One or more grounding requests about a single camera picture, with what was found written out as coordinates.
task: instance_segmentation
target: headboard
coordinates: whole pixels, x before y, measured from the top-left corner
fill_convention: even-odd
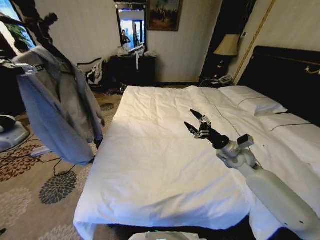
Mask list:
[[[238,85],[247,86],[320,126],[320,52],[256,46]]]

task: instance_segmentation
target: white pillow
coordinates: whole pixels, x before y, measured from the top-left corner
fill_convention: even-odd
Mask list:
[[[259,117],[262,124],[320,176],[320,128],[293,114]]]
[[[288,109],[280,103],[246,86],[226,86],[218,89],[234,104],[253,116],[285,113]]]

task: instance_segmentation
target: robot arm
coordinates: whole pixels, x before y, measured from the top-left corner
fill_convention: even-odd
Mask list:
[[[256,164],[254,154],[246,149],[254,139],[246,134],[230,140],[211,128],[208,117],[190,109],[200,127],[184,122],[196,139],[208,139],[216,155],[226,167],[237,169],[246,178],[246,184],[273,216],[286,228],[305,240],[320,239],[320,219],[314,210],[274,173]]]

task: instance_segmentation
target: telephone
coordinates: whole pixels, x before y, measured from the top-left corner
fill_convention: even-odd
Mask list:
[[[220,77],[218,79],[218,83],[220,84],[231,84],[232,83],[232,77],[230,75],[225,75],[223,77]]]

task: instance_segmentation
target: hanging jacket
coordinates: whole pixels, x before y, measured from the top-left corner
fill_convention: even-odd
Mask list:
[[[74,65],[70,69],[42,46],[12,61],[38,70],[17,77],[34,133],[64,161],[86,165],[94,157],[88,143],[103,139],[104,120],[83,72]]]

